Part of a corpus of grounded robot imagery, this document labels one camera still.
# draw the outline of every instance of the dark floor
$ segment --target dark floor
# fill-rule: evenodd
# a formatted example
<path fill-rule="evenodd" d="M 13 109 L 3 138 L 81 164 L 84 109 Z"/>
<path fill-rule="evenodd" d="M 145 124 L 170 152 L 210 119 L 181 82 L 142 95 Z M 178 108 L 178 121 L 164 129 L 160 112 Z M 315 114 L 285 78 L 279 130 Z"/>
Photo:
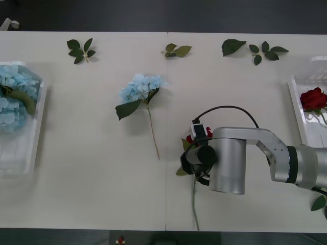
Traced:
<path fill-rule="evenodd" d="M 16 19 L 25 31 L 327 34 L 326 14 L 326 0 L 0 2 L 0 22 Z"/>
<path fill-rule="evenodd" d="M 322 245 L 326 234 L 0 229 L 1 245 Z"/>
<path fill-rule="evenodd" d="M 326 0 L 6 0 L 22 31 L 327 34 Z M 327 244 L 327 234 L 0 229 L 0 245 Z"/>

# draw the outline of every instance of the hydrangea flower head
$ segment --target hydrangea flower head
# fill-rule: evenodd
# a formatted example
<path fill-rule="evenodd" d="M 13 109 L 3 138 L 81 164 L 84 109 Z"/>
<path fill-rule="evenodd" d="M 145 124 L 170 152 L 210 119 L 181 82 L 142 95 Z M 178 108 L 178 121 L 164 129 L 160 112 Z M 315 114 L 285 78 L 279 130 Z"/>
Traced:
<path fill-rule="evenodd" d="M 29 74 L 19 72 L 18 65 L 0 65 L 0 84 L 13 90 L 21 90 L 37 100 L 38 83 Z M 0 131 L 13 132 L 22 128 L 27 119 L 24 104 L 16 99 L 5 97 L 0 90 Z"/>
<path fill-rule="evenodd" d="M 135 74 L 132 82 L 129 82 L 125 88 L 119 92 L 120 98 L 124 103 L 145 100 L 149 93 L 157 88 L 166 86 L 168 83 L 161 76 L 145 76 L 144 74 Z"/>

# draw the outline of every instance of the white plastic tray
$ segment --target white plastic tray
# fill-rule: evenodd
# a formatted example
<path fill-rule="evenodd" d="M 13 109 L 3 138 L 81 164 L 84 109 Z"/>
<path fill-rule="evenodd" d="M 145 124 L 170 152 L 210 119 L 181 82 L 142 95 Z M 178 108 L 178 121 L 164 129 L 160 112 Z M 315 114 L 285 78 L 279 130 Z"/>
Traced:
<path fill-rule="evenodd" d="M 29 70 L 23 62 L 0 62 L 0 65 L 18 65 L 18 70 L 40 81 L 36 110 L 28 116 L 26 125 L 16 132 L 0 132 L 0 178 L 24 178 L 33 173 L 39 139 L 46 83 Z"/>
<path fill-rule="evenodd" d="M 321 116 L 303 111 L 300 96 L 316 87 L 327 93 L 327 56 L 317 56 L 301 67 L 289 81 L 292 102 L 303 144 L 320 148 L 327 147 L 327 126 Z M 327 112 L 322 109 L 327 119 Z"/>

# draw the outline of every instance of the white table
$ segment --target white table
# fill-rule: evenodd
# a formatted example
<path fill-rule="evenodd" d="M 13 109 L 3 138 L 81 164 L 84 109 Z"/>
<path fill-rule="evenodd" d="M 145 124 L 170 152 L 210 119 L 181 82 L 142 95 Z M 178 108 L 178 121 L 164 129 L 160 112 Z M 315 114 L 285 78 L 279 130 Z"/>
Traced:
<path fill-rule="evenodd" d="M 95 57 L 74 65 L 66 41 L 91 37 Z M 0 227 L 164 230 L 166 165 L 148 115 L 119 121 L 115 106 L 134 74 L 166 74 L 167 33 L 3 32 L 0 40 L 1 60 L 25 61 L 49 83 L 34 182 L 11 200 L 0 194 Z M 164 159 L 166 105 L 152 114 Z"/>
<path fill-rule="evenodd" d="M 73 65 L 66 41 L 90 37 L 93 62 Z M 228 38 L 267 40 L 290 52 L 254 66 L 245 47 L 223 58 Z M 0 61 L 26 61 L 50 83 L 34 178 L 0 187 L 0 227 L 21 228 L 195 230 L 192 177 L 175 176 L 192 119 L 214 106 L 241 106 L 260 127 L 298 145 L 287 79 L 309 57 L 327 54 L 327 36 L 304 35 L 3 32 L 0 40 Z M 160 51 L 170 42 L 191 45 L 191 54 L 167 61 Z M 118 91 L 140 72 L 170 83 L 152 104 L 160 161 L 145 111 L 121 122 L 115 114 Z M 201 122 L 253 127 L 233 109 Z M 244 195 L 197 186 L 202 231 L 326 232 L 321 211 L 310 212 L 317 194 L 272 182 L 254 146 L 247 150 Z"/>

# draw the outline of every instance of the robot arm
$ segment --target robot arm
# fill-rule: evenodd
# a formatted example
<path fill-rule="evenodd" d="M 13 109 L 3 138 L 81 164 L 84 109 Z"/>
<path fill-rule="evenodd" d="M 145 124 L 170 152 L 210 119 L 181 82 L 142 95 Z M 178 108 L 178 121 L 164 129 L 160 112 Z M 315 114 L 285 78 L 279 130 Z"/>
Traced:
<path fill-rule="evenodd" d="M 244 194 L 247 144 L 256 145 L 267 156 L 273 181 L 293 183 L 305 189 L 327 187 L 327 149 L 286 146 L 271 131 L 259 128 L 216 128 L 211 146 L 199 145 L 186 151 L 181 157 L 182 167 L 189 174 L 190 169 L 196 173 L 209 159 L 213 162 L 209 188 Z M 215 157 L 203 160 L 212 154 Z"/>

